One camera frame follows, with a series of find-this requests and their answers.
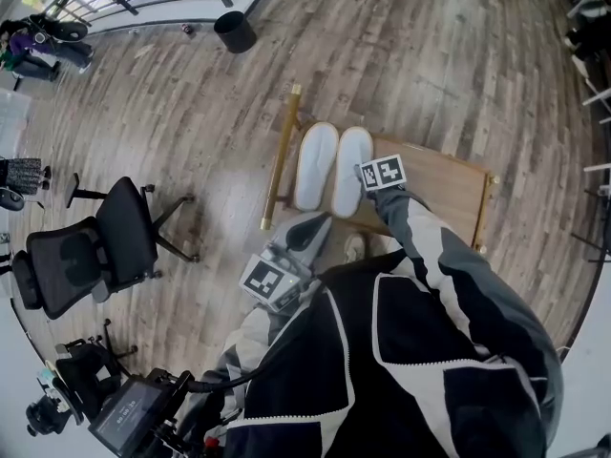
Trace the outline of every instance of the jacket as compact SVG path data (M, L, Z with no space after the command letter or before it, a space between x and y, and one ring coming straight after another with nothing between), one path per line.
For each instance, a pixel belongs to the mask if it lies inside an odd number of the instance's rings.
M225 395L223 456L545 456L562 376L537 317L420 199L376 208L403 250L330 270L292 315L255 309L204 374L270 364Z

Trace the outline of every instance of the wooden floor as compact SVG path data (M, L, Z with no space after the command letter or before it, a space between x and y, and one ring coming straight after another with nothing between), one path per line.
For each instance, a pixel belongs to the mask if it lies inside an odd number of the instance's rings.
M91 38L92 69L66 67L60 83L35 84L20 156L55 171L41 198L11 217L13 249L29 232L83 219L98 203L62 197L72 172L106 190L122 176L155 183L160 212L194 193L167 237L200 264L160 251L161 281L102 305L90 297L58 321L23 310L42 354L100 332L105 317L121 346L137 344L132 369L200 374L214 364L250 300L237 286L258 230L280 135L283 101L304 87L305 112L362 124L486 166L501 177L484 239L494 270L529 303L558 346L594 276L591 255L569 237L592 213L581 168L597 160L600 131L580 106L587 93L561 46L561 0L262 0L250 20L254 49L227 53L209 26Z

